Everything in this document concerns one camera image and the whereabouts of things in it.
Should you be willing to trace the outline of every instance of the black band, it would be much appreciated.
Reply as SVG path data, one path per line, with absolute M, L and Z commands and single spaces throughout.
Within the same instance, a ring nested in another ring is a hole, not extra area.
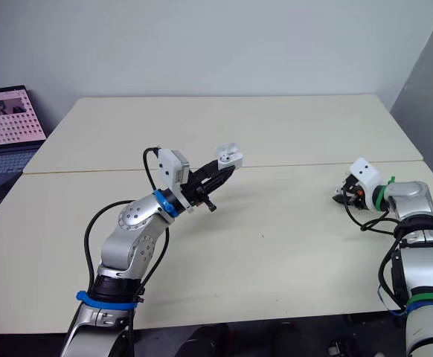
M 426 346 L 428 344 L 433 344 L 433 337 L 431 338 L 426 338 L 420 342 L 417 342 L 416 344 L 413 345 L 413 347 L 410 349 L 410 353 L 408 355 L 411 355 L 413 353 L 413 351 L 415 351 L 417 348 Z
M 89 297 L 109 303 L 129 303 L 140 285 L 140 279 L 119 279 L 98 275 Z
M 428 214 L 417 214 L 401 221 L 394 229 L 394 237 L 404 237 L 415 231 L 432 230 L 433 216 Z

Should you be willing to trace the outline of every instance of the white wall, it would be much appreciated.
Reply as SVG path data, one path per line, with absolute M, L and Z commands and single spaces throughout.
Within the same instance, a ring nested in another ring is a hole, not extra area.
M 82 96 L 375 92 L 390 108 L 433 0 L 0 0 L 0 86 L 54 127 Z

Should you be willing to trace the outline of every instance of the floor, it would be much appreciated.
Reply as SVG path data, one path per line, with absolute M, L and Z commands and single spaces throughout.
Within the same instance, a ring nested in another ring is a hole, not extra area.
M 328 356 L 336 338 L 351 338 L 359 357 L 405 356 L 403 324 L 388 313 L 337 315 L 284 320 L 230 323 L 232 357 L 270 357 L 272 331 L 284 321 L 294 323 L 306 341 L 311 357 Z M 198 326 L 142 330 L 136 342 L 138 357 L 172 357 Z M 0 335 L 0 357 L 58 356 L 64 335 Z

